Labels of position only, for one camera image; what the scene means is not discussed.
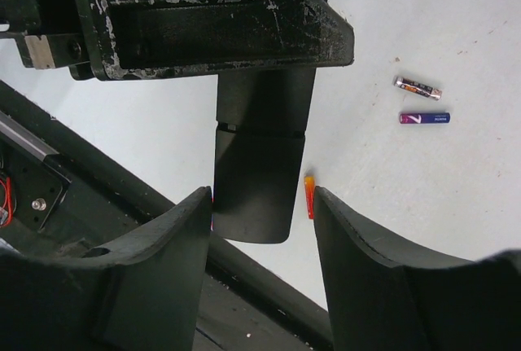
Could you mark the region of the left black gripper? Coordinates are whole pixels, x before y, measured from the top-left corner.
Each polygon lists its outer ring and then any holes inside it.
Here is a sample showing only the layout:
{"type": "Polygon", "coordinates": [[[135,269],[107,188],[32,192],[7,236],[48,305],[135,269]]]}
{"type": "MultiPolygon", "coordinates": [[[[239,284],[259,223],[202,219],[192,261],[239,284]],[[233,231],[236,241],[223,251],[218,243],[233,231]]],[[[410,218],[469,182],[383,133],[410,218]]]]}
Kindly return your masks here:
{"type": "Polygon", "coordinates": [[[2,39],[26,68],[86,70],[89,56],[75,0],[1,0],[2,39]]]}

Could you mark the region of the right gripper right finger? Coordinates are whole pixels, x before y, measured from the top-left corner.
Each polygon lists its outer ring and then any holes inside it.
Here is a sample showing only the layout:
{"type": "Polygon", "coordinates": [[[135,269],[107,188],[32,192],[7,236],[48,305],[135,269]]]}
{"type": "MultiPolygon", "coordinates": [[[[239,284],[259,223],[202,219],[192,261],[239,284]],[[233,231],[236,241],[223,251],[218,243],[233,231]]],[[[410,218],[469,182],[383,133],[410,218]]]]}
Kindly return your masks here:
{"type": "Polygon", "coordinates": [[[519,250],[478,261],[437,252],[323,187],[314,229],[335,349],[519,349],[519,250]]]}

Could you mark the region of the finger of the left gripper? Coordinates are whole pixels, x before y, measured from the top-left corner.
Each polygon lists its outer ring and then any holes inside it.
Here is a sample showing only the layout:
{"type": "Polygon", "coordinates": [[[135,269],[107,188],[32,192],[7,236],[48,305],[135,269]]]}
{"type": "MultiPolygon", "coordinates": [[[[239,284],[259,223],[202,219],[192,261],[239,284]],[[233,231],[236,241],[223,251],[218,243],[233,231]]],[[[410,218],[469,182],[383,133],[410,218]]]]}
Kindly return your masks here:
{"type": "Polygon", "coordinates": [[[102,81],[339,67],[352,26],[327,0],[75,0],[102,81]]]}

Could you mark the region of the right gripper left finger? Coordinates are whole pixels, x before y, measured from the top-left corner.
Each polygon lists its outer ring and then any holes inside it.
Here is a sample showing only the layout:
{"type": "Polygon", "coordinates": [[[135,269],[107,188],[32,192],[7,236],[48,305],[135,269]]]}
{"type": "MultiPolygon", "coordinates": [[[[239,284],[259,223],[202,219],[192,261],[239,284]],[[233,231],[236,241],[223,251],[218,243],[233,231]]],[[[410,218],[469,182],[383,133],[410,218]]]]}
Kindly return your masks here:
{"type": "Polygon", "coordinates": [[[211,220],[203,186],[85,257],[2,250],[2,349],[191,349],[211,220]]]}

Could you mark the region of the black remote control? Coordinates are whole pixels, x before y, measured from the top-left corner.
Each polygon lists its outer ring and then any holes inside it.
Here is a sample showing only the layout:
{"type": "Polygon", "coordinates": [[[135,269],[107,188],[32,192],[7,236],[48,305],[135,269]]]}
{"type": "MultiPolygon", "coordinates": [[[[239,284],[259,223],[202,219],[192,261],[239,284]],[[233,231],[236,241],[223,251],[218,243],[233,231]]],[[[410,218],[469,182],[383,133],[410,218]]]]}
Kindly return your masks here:
{"type": "Polygon", "coordinates": [[[346,64],[327,0],[204,0],[218,75],[213,230],[280,244],[291,229],[316,71],[346,64]]]}

